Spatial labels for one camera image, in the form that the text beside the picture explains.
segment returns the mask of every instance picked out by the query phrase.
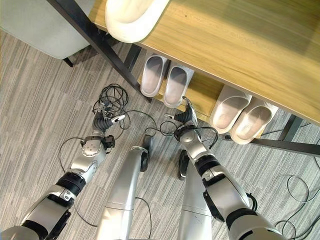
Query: pair of slippers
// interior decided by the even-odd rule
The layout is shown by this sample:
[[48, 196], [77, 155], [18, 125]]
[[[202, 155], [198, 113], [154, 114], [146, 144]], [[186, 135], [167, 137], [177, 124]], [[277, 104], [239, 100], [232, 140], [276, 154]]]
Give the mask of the pair of slippers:
[[238, 144], [250, 143], [271, 121], [278, 107], [225, 85], [209, 123], [219, 134], [230, 132]]
[[147, 55], [141, 81], [141, 93], [154, 97], [167, 75], [163, 103], [169, 108], [176, 108], [182, 102], [194, 71], [186, 66], [170, 62], [167, 58], [152, 53]]

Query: floor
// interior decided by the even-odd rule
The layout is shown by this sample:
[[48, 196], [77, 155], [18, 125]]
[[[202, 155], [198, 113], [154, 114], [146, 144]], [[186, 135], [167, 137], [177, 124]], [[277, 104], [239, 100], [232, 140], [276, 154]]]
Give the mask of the floor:
[[[124, 59], [130, 45], [117, 43], [114, 50]], [[137, 77], [143, 67], [142, 51], [133, 69]], [[73, 136], [91, 133], [94, 102], [103, 87], [118, 83], [129, 94], [127, 110], [144, 111], [154, 117], [157, 124], [165, 120], [164, 114], [175, 109], [160, 101], [147, 103], [111, 66], [91, 48], [75, 54], [73, 68], [52, 58], [18, 39], [1, 32], [1, 83], [0, 83], [0, 229], [18, 225], [27, 209], [46, 189], [54, 184], [63, 172], [59, 165], [59, 146]], [[279, 110], [265, 132], [282, 129], [289, 113]], [[116, 141], [116, 147], [99, 168], [95, 178], [78, 196], [75, 205], [91, 223], [97, 224], [103, 205], [126, 152], [138, 145], [150, 120], [132, 113], [132, 125]], [[108, 134], [118, 136], [115, 125]], [[279, 132], [266, 135], [276, 139]], [[211, 132], [202, 131], [203, 139]], [[302, 127], [294, 141], [315, 144], [320, 128], [313, 124]], [[62, 149], [65, 167], [80, 152], [78, 140], [72, 140]], [[137, 196], [147, 200], [151, 207], [152, 239], [177, 238], [180, 210], [184, 195], [184, 182], [177, 179], [177, 161], [182, 147], [173, 137], [155, 136], [155, 149], [146, 172], [138, 180]], [[312, 157], [273, 150], [253, 145], [238, 145], [231, 141], [218, 141], [212, 152], [258, 202], [258, 212], [272, 224], [285, 219], [301, 206], [290, 197], [287, 179], [290, 175], [303, 178], [310, 195], [320, 185], [320, 171]], [[306, 188], [293, 181], [293, 194], [304, 199]], [[301, 233], [319, 214], [319, 201], [307, 203], [303, 212], [292, 220]], [[75, 213], [61, 233], [60, 240], [93, 240], [96, 228], [87, 225]], [[320, 225], [315, 226], [308, 239], [320, 239]], [[131, 238], [146, 239], [149, 234], [149, 216], [146, 205], [136, 201]], [[287, 237], [292, 234], [286, 228]], [[228, 239], [224, 223], [212, 220], [212, 233], [219, 240]]]

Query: table leg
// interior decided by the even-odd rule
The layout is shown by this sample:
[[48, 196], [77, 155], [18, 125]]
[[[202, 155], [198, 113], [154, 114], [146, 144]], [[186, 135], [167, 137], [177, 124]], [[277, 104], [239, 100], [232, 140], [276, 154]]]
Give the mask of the table leg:
[[90, 21], [74, 0], [47, 0], [69, 24], [71, 24], [80, 35], [101, 54], [119, 74], [139, 93], [140, 84], [121, 61], [115, 51], [106, 43], [99, 29]]
[[130, 50], [128, 52], [128, 55], [126, 56], [126, 58], [124, 60], [124, 65], [129, 69], [130, 72], [134, 68], [140, 52], [141, 52], [140, 46], [137, 46], [135, 44], [131, 45]]
[[[224, 140], [232, 141], [230, 135], [226, 135]], [[300, 143], [292, 141], [270, 140], [262, 138], [254, 138], [250, 144], [259, 145], [261, 147], [267, 147], [272, 149], [283, 150], [287, 152], [293, 152], [297, 154], [309, 155], [313, 157], [320, 157], [320, 145]]]
[[302, 118], [291, 114], [278, 140], [291, 142], [292, 139], [294, 139], [301, 123]]

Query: black rubber joint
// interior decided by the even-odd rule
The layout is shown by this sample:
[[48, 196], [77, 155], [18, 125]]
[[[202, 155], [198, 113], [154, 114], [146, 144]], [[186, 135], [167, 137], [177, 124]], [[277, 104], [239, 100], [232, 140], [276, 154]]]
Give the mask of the black rubber joint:
[[35, 221], [26, 220], [22, 226], [35, 231], [40, 240], [44, 240], [48, 236], [47, 229]]
[[78, 196], [86, 185], [86, 181], [73, 172], [66, 172], [56, 184], [70, 190], [70, 192]]
[[204, 155], [194, 164], [200, 176], [202, 176], [208, 169], [219, 165], [219, 161], [212, 155]]
[[257, 213], [249, 208], [240, 208], [238, 210], [235, 210], [233, 212], [231, 212], [225, 220], [225, 223], [228, 227], [228, 229], [230, 230], [231, 225], [234, 223], [234, 221], [242, 216], [245, 215], [254, 215], [257, 216]]

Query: wire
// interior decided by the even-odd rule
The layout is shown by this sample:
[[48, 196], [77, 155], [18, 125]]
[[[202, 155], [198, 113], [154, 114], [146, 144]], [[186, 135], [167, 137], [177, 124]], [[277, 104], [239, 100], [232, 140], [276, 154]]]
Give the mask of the wire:
[[151, 211], [150, 211], [150, 206], [149, 206], [149, 203], [146, 201], [146, 200], [144, 200], [142, 197], [135, 197], [136, 199], [140, 199], [140, 200], [142, 200], [142, 201], [144, 201], [145, 202], [145, 204], [146, 204], [146, 206], [148, 207], [148, 210], [149, 210], [149, 216], [150, 216], [150, 233], [149, 233], [149, 237], [148, 237], [148, 239], [150, 239], [150, 237], [151, 237], [151, 232], [152, 232], [152, 220], [151, 220]]
[[[164, 131], [164, 130], [163, 130], [163, 126], [164, 126], [164, 124], [166, 124], [166, 123], [171, 123], [172, 125], [174, 125], [174, 127], [175, 127], [174, 131], [172, 131], [172, 132]], [[155, 133], [156, 133], [156, 132], [160, 132], [163, 136], [165, 136], [165, 137], [170, 137], [170, 136], [173, 136], [173, 135], [175, 134], [175, 131], [176, 131], [179, 127], [180, 127], [180, 126], [177, 126], [173, 121], [166, 120], [166, 121], [164, 121], [164, 122], [162, 122], [162, 123], [160, 124], [160, 128], [159, 128], [159, 129], [154, 128], [154, 127], [147, 127], [147, 128], [144, 130], [144, 134], [147, 134], [147, 131], [148, 131], [149, 129], [152, 129], [152, 130], [155, 131]]]
[[[308, 123], [308, 124], [306, 124], [306, 125], [299, 126], [299, 129], [300, 129], [300, 128], [304, 128], [304, 127], [306, 127], [306, 126], [309, 126], [310, 124], [311, 124], [311, 122]], [[264, 136], [264, 135], [281, 132], [281, 131], [283, 131], [283, 130], [284, 130], [284, 129], [279, 129], [279, 130], [275, 130], [275, 131], [266, 132], [266, 133], [261, 134], [261, 137]]]
[[122, 120], [121, 122], [123, 123], [123, 125], [122, 125], [121, 122], [120, 122], [120, 128], [121, 128], [122, 130], [127, 130], [127, 129], [129, 129], [130, 126], [131, 126], [131, 118], [130, 118], [130, 116], [129, 116], [129, 113], [140, 113], [140, 114], [144, 114], [145, 116], [147, 116], [148, 118], [151, 119], [151, 121], [152, 121], [153, 124], [154, 124], [154, 128], [153, 128], [153, 127], [147, 127], [147, 128], [144, 130], [144, 133], [146, 133], [146, 130], [147, 130], [147, 129], [157, 129], [157, 123], [156, 123], [155, 119], [154, 119], [151, 115], [149, 115], [148, 113], [145, 113], [145, 112], [140, 111], [140, 110], [135, 110], [135, 109], [131, 109], [131, 110], [128, 110], [128, 111], [123, 110], [123, 112], [124, 112], [124, 114], [126, 114], [126, 115], [128, 116], [128, 124], [127, 124], [127, 127], [125, 127], [125, 122], [124, 122], [124, 120]]
[[104, 110], [107, 112], [107, 116], [104, 117], [111, 119], [122, 114], [128, 102], [127, 91], [119, 84], [112, 83], [102, 89], [99, 99], [92, 107], [92, 112], [96, 114], [98, 110], [97, 104], [99, 107], [104, 104]]
[[[320, 166], [317, 162], [317, 159], [316, 157], [313, 157], [314, 158], [314, 161], [320, 171]], [[294, 195], [292, 194], [290, 188], [289, 188], [289, 182], [292, 178], [296, 178], [300, 181], [302, 181], [302, 183], [305, 185], [306, 189], [307, 189], [307, 193], [306, 193], [306, 197], [305, 197], [305, 200], [304, 201], [301, 201], [301, 200], [298, 200], [296, 197], [294, 197]], [[297, 202], [299, 203], [302, 203], [301, 207], [295, 211], [287, 220], [280, 220], [278, 221], [274, 226], [276, 227], [278, 224], [280, 223], [284, 223], [284, 225], [282, 226], [282, 235], [284, 235], [284, 229], [285, 229], [285, 226], [289, 223], [292, 227], [293, 227], [293, 237], [291, 238], [288, 238], [288, 240], [304, 240], [307, 238], [307, 236], [312, 232], [314, 226], [320, 222], [320, 214], [313, 220], [313, 222], [309, 225], [309, 227], [307, 227], [302, 233], [300, 233], [299, 235], [297, 235], [297, 228], [296, 226], [290, 221], [290, 219], [292, 219], [296, 214], [298, 214], [304, 207], [307, 203], [310, 203], [311, 201], [313, 201], [315, 199], [315, 197], [319, 194], [320, 192], [320, 187], [319, 189], [315, 192], [315, 194], [313, 195], [313, 197], [309, 198], [309, 195], [310, 195], [310, 189], [309, 189], [309, 186], [308, 184], [299, 176], [296, 176], [296, 175], [292, 175], [290, 176], [287, 181], [286, 181], [286, 188], [290, 194], [290, 196], [296, 200]]]
[[73, 206], [74, 206], [74, 210], [75, 210], [76, 214], [78, 214], [78, 216], [82, 219], [82, 221], [84, 221], [86, 224], [90, 225], [91, 227], [94, 227], [94, 228], [98, 227], [98, 225], [92, 224], [92, 223], [88, 222], [87, 220], [85, 220], [85, 218], [78, 211], [76, 204], [74, 204]]
[[[79, 139], [79, 140], [84, 141], [84, 139], [83, 139], [82, 137], [73, 136], [73, 137], [70, 137], [70, 138], [68, 138], [67, 140], [65, 140], [65, 141], [61, 144], [61, 146], [60, 146], [60, 148], [59, 148], [59, 163], [60, 163], [60, 166], [61, 166], [61, 168], [62, 168], [62, 170], [63, 170], [64, 173], [66, 172], [66, 170], [65, 170], [65, 168], [64, 168], [64, 166], [63, 166], [63, 163], [62, 163], [62, 160], [61, 160], [61, 150], [62, 150], [63, 146], [64, 146], [68, 141], [73, 140], [73, 139]], [[146, 203], [147, 207], [148, 207], [149, 215], [150, 215], [150, 234], [149, 234], [148, 239], [150, 239], [150, 237], [151, 237], [151, 231], [152, 231], [152, 220], [151, 220], [150, 206], [149, 206], [148, 202], [147, 202], [146, 200], [144, 200], [143, 198], [141, 198], [141, 197], [136, 197], [136, 199], [140, 199], [140, 200], [144, 201], [144, 202]], [[74, 206], [74, 209], [75, 209], [76, 214], [77, 214], [86, 224], [88, 224], [88, 225], [90, 225], [91, 227], [94, 227], [94, 228], [97, 228], [97, 227], [98, 227], [98, 225], [88, 222], [88, 221], [80, 214], [80, 212], [79, 212], [76, 204], [74, 204], [73, 206]]]
[[[60, 148], [59, 148], [59, 162], [60, 162], [60, 166], [61, 166], [61, 168], [62, 168], [62, 170], [63, 170], [64, 173], [66, 173], [66, 170], [65, 170], [65, 168], [64, 168], [64, 166], [63, 166], [63, 164], [62, 164], [62, 160], [61, 160], [61, 150], [62, 150], [62, 147], [63, 147], [68, 141], [70, 141], [70, 140], [72, 140], [72, 139], [79, 139], [79, 140], [84, 141], [84, 139], [83, 139], [82, 137], [73, 136], [73, 137], [68, 138], [67, 140], [65, 140], [65, 141], [61, 144], [61, 146], [60, 146]], [[84, 218], [84, 217], [80, 214], [80, 212], [78, 211], [77, 206], [76, 206], [75, 203], [74, 203], [73, 206], [74, 206], [74, 209], [75, 209], [76, 214], [77, 214], [86, 224], [88, 224], [88, 225], [90, 225], [90, 226], [92, 226], [92, 227], [95, 227], [95, 228], [98, 227], [98, 225], [92, 224], [92, 223], [88, 222], [87, 220], [85, 220], [85, 218]]]
[[257, 202], [256, 198], [252, 195], [252, 193], [247, 193], [247, 192], [246, 192], [246, 196], [252, 200], [252, 208], [251, 208], [251, 209], [252, 209], [253, 211], [257, 211], [257, 209], [258, 209], [258, 202]]
[[63, 166], [63, 164], [62, 164], [62, 161], [61, 161], [61, 150], [62, 150], [62, 147], [63, 147], [68, 141], [70, 141], [70, 140], [72, 140], [72, 139], [80, 139], [80, 140], [84, 141], [84, 139], [83, 139], [82, 137], [73, 136], [73, 137], [68, 138], [67, 140], [65, 140], [65, 141], [61, 144], [61, 146], [60, 146], [60, 148], [59, 148], [59, 162], [60, 162], [60, 166], [61, 166], [61, 168], [62, 168], [62, 170], [63, 170], [64, 173], [66, 173], [66, 170], [65, 170], [65, 168], [64, 168], [64, 166]]
[[213, 140], [211, 145], [209, 146], [209, 149], [212, 149], [212, 147], [217, 143], [218, 139], [219, 139], [219, 134], [218, 131], [212, 127], [212, 126], [202, 126], [202, 127], [198, 127], [196, 129], [209, 129], [214, 131], [214, 138], [210, 138], [210, 140]]

